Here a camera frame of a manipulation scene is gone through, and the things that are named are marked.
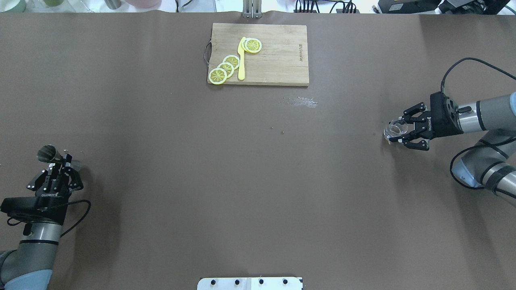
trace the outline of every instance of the light blue joint cover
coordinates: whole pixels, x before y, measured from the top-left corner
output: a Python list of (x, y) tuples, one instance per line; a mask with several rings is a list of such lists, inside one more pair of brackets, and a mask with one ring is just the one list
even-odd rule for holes
[(516, 92), (511, 94), (510, 102), (512, 113), (516, 116)]
[(472, 187), (480, 187), (482, 186), (475, 177), (471, 174), (471, 172), (467, 169), (466, 165), (462, 161), (462, 158), (455, 163), (453, 168), (451, 169), (455, 177), (464, 181), (466, 184)]
[(46, 290), (52, 270), (39, 270), (21, 275), (5, 284), (5, 290)]

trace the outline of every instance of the white bracket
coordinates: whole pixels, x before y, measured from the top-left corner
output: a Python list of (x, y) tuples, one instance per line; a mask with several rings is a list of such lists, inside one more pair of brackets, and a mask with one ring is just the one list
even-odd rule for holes
[(203, 278), (197, 290), (303, 290), (301, 277)]
[(244, 0), (244, 18), (262, 18), (262, 0)]

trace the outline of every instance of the lime slice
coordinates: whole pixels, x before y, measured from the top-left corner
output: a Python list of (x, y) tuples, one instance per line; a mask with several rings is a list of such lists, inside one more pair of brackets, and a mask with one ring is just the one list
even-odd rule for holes
[(208, 74), (208, 80), (210, 83), (214, 85), (220, 85), (225, 82), (228, 78), (228, 74), (226, 74), (224, 69), (216, 68), (212, 69), (212, 71)]
[(257, 38), (248, 38), (244, 41), (244, 50), (248, 53), (257, 53), (262, 50), (262, 42)]
[(223, 62), (223, 63), (219, 64), (219, 66), (217, 66), (217, 67), (225, 70), (228, 78), (230, 78), (233, 75), (233, 73), (235, 72), (233, 65), (230, 64), (229, 62)]
[(229, 62), (235, 70), (240, 66), (240, 59), (236, 55), (228, 55), (222, 62)]

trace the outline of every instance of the white metal plate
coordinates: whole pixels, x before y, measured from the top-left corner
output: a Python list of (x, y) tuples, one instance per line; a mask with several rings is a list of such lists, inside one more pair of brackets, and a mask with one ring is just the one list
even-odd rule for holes
[(197, 290), (302, 290), (301, 277), (203, 278)]

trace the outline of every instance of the knife handle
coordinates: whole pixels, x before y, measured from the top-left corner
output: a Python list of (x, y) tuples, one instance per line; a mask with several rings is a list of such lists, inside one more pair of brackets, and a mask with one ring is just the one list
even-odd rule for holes
[(240, 54), (240, 66), (238, 67), (238, 79), (244, 80), (246, 78), (246, 67), (244, 65), (244, 55), (245, 52)]

